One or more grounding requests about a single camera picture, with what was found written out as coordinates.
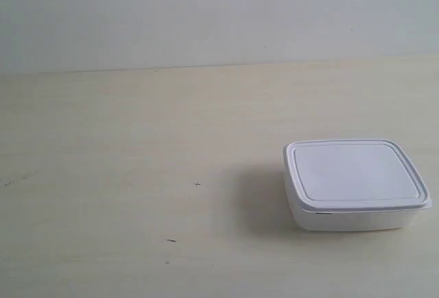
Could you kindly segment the white lidded plastic container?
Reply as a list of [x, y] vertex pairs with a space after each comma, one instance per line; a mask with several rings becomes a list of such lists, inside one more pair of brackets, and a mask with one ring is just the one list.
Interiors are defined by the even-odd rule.
[[309, 231], [380, 231], [408, 226], [432, 206], [404, 149], [386, 139], [299, 141], [283, 149], [293, 219]]

